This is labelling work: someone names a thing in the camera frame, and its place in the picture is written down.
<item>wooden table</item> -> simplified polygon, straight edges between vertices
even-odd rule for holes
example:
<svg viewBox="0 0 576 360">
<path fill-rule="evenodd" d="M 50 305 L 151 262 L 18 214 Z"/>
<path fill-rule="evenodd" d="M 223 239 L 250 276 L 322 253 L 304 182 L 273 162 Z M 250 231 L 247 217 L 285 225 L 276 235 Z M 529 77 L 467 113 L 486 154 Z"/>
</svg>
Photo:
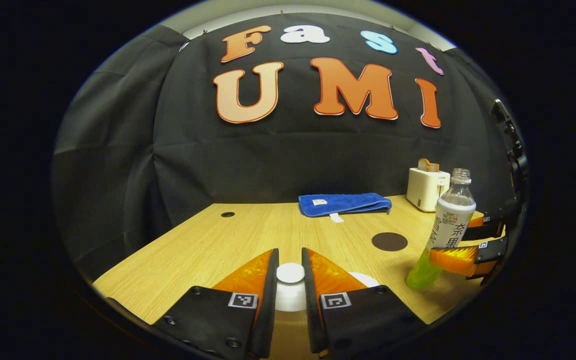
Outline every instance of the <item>wooden table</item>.
<svg viewBox="0 0 576 360">
<path fill-rule="evenodd" d="M 193 285 L 212 287 L 247 261 L 273 248 L 279 264 L 301 264 L 302 248 L 322 254 L 349 272 L 387 285 L 423 322 L 430 324 L 464 297 L 480 291 L 480 279 L 444 271 L 430 288 L 407 287 L 405 278 L 428 241 L 434 212 L 422 212 L 405 195 L 388 196 L 390 214 L 373 212 L 309 218 L 298 203 L 213 203 L 144 246 L 94 281 L 106 297 L 119 301 L 153 324 Z M 232 217 L 222 217 L 234 212 Z M 475 212 L 473 218 L 483 214 Z M 378 233 L 398 233 L 399 251 L 372 244 Z M 460 246 L 478 244 L 462 241 Z M 276 312 L 270 358 L 316 359 L 309 353 L 305 312 Z"/>
</svg>

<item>folded towel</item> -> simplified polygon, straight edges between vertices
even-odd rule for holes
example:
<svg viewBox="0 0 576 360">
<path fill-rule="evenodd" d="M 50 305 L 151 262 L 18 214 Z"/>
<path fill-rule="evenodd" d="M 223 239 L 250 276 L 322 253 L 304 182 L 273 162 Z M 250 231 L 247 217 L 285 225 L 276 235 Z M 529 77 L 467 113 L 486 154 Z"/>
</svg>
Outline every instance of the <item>folded towel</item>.
<svg viewBox="0 0 576 360">
<path fill-rule="evenodd" d="M 307 217 L 333 213 L 391 212 L 393 202 L 376 193 L 304 194 L 299 196 L 299 210 Z"/>
</svg>

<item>dark round coaster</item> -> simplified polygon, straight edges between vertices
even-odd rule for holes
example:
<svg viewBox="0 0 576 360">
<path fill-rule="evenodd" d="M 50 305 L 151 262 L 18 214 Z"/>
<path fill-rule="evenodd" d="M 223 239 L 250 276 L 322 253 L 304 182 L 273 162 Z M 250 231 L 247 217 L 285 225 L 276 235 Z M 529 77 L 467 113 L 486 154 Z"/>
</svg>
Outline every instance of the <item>dark round coaster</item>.
<svg viewBox="0 0 576 360">
<path fill-rule="evenodd" d="M 400 251 L 408 245 L 408 240 L 394 232 L 382 232 L 372 237 L 372 244 L 384 251 Z"/>
</svg>

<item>water bottle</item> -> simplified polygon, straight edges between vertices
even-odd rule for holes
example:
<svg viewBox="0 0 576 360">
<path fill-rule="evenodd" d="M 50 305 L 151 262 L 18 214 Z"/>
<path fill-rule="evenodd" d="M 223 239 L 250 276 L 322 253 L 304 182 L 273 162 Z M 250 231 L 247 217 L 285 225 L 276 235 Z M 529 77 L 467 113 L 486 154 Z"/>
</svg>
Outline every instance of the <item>water bottle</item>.
<svg viewBox="0 0 576 360">
<path fill-rule="evenodd" d="M 406 277 L 412 289 L 425 289 L 439 278 L 442 269 L 430 264 L 430 249 L 456 248 L 477 207 L 468 186 L 471 172 L 455 168 L 450 177 L 450 189 L 437 200 L 437 211 L 430 230 L 430 238 L 413 268 Z"/>
</svg>

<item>green liquid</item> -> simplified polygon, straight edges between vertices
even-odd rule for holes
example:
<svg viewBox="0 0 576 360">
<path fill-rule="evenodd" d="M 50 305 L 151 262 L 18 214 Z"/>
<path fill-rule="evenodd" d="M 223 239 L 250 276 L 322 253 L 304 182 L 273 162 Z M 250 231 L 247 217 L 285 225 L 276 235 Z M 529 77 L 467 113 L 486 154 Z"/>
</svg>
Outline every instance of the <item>green liquid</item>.
<svg viewBox="0 0 576 360">
<path fill-rule="evenodd" d="M 442 271 L 440 267 L 430 264 L 430 250 L 425 248 L 406 276 L 406 285 L 416 290 L 425 289 L 439 278 Z"/>
</svg>

